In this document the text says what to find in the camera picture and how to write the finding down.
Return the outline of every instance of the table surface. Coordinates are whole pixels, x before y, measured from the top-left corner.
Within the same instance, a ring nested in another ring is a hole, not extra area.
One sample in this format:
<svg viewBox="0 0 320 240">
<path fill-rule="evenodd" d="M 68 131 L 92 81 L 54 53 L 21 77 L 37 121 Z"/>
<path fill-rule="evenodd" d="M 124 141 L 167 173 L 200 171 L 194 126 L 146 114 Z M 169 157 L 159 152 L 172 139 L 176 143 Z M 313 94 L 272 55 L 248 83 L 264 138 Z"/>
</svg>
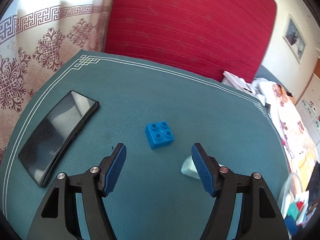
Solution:
<svg viewBox="0 0 320 240">
<path fill-rule="evenodd" d="M 119 240 L 199 239 L 214 199 L 199 180 L 180 173 L 200 142 L 208 155 L 233 172 L 260 172 L 277 198 L 288 176 L 284 151 L 261 103 L 245 93 L 196 74 L 104 53 L 80 51 L 33 97 L 14 129 L 0 168 L 0 208 L 26 239 L 33 216 L 51 184 L 39 188 L 18 153 L 31 132 L 70 90 L 100 102 L 57 165 L 54 174 L 80 174 L 109 156 L 118 142 L 127 160 L 114 191 L 104 199 Z M 151 150 L 150 122 L 167 121 L 175 140 Z M 79 222 L 90 239 L 77 194 Z M 241 207 L 236 198 L 228 239 L 235 236 Z"/>
</svg>

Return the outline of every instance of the patterned curtain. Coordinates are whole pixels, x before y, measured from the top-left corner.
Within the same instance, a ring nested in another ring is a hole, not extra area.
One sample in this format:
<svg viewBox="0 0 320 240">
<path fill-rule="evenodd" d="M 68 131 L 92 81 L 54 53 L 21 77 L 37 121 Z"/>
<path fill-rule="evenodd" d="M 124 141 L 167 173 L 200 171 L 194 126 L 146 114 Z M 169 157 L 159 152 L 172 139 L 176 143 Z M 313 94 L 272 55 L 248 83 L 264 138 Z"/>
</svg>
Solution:
<svg viewBox="0 0 320 240">
<path fill-rule="evenodd" d="M 101 51 L 112 0 L 14 0 L 0 20 L 0 165 L 21 112 L 79 50 Z"/>
</svg>

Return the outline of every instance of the framed picture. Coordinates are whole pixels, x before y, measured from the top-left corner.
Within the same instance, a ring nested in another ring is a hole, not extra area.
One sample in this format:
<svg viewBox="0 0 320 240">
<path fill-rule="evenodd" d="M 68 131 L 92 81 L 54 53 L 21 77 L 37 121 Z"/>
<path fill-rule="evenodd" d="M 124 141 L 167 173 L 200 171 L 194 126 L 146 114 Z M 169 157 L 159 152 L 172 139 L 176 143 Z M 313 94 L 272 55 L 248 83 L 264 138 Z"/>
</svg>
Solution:
<svg viewBox="0 0 320 240">
<path fill-rule="evenodd" d="M 301 31 L 299 30 L 297 24 L 293 20 L 292 16 L 289 14 L 286 30 L 284 33 L 284 40 L 289 45 L 293 54 L 295 55 L 298 62 L 301 62 L 301 58 L 303 56 L 304 49 L 306 47 L 306 41 L 303 38 Z"/>
</svg>

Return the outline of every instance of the red mattress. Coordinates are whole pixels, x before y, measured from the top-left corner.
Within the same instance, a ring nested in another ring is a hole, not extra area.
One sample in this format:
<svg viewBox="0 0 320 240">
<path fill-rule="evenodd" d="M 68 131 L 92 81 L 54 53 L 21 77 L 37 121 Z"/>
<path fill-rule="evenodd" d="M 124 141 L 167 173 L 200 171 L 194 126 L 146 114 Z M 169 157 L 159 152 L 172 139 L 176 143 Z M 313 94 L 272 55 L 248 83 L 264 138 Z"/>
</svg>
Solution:
<svg viewBox="0 0 320 240">
<path fill-rule="evenodd" d="M 105 52 L 251 82 L 275 16 L 274 0 L 114 0 Z"/>
</svg>

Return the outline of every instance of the smartphone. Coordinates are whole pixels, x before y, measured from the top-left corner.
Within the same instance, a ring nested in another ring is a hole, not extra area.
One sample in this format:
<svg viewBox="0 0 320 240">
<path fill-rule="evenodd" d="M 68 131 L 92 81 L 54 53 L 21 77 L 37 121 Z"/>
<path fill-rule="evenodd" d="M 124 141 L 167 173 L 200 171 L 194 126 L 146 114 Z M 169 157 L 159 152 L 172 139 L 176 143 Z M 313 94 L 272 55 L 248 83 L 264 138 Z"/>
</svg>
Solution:
<svg viewBox="0 0 320 240">
<path fill-rule="evenodd" d="M 19 153 L 19 160 L 40 186 L 75 135 L 99 108 L 99 102 L 70 91 L 42 119 Z"/>
</svg>

